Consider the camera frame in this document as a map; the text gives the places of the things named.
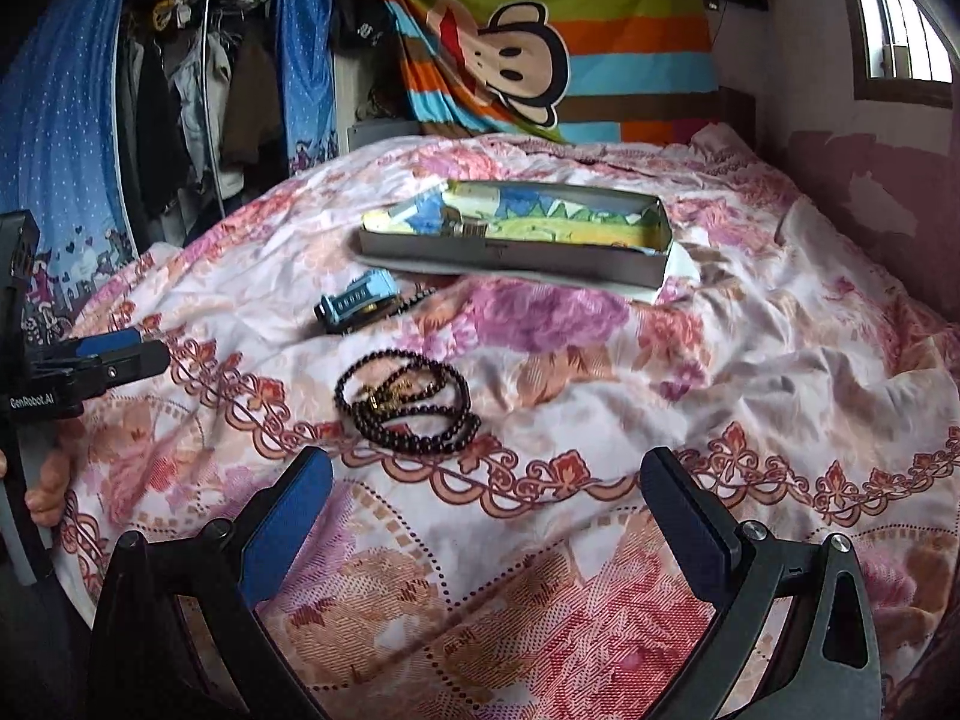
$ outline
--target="striped blanket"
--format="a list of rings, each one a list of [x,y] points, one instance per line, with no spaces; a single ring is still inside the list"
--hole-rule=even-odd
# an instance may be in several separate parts
[[[714,121],[702,0],[386,0],[428,132],[688,143]]]

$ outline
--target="window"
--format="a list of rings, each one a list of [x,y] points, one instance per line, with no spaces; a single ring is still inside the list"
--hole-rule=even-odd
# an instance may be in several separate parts
[[[952,106],[947,49],[914,0],[847,0],[853,39],[853,95]]]

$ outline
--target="blue polka dot curtain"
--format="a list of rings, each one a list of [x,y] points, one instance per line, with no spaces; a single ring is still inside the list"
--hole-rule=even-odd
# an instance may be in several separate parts
[[[326,47],[331,0],[277,0],[277,64],[290,175],[337,155]]]
[[[113,141],[122,0],[54,0],[0,81],[0,211],[40,227],[26,329],[49,343],[131,258]]]

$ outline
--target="pink wall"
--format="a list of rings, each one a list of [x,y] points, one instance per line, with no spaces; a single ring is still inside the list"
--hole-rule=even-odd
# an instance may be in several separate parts
[[[954,84],[955,96],[958,89]],[[960,319],[957,124],[947,155],[888,146],[874,134],[800,130],[782,158],[840,232],[949,319]]]
[[[772,0],[770,18],[761,153],[911,295],[960,320],[960,116],[853,99],[845,0]]]

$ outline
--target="bed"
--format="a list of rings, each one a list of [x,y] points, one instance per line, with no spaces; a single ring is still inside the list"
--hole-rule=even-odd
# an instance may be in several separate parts
[[[649,305],[400,274],[405,290],[438,292],[353,335],[320,335],[319,295],[365,269],[360,215],[441,178],[658,194],[699,279],[669,279]],[[798,541],[853,539],[891,715],[943,649],[957,328],[724,125],[666,148],[517,135],[366,146],[186,250],[155,245],[91,298],[76,332],[124,327],[163,338],[173,362],[88,404],[62,436],[77,467],[56,576],[88,623],[120,533],[193,535],[318,445],[334,460],[333,494],[259,613],[331,716],[641,717],[710,615],[637,489],[643,454],[666,445],[738,519]],[[397,456],[339,419],[337,378],[387,347],[467,378],[483,427],[462,453]],[[775,606],[728,709],[749,699],[784,613]]]

